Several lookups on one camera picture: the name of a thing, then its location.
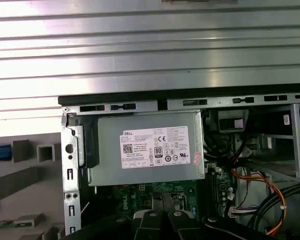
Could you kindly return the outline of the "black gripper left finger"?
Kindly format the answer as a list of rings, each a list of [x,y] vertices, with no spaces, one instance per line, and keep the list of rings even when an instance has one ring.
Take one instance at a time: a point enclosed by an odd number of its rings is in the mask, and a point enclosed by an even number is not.
[[[66,240],[161,240],[165,218],[162,193],[152,197],[152,209],[140,210],[129,219],[124,214],[114,214],[76,230]]]

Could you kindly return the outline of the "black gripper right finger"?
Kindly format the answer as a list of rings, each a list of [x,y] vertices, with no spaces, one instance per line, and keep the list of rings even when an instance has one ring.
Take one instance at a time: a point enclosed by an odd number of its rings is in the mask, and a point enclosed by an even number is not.
[[[175,209],[170,194],[164,195],[164,212],[180,240],[266,240],[268,238],[266,234],[228,218],[208,215],[197,220],[191,212]]]

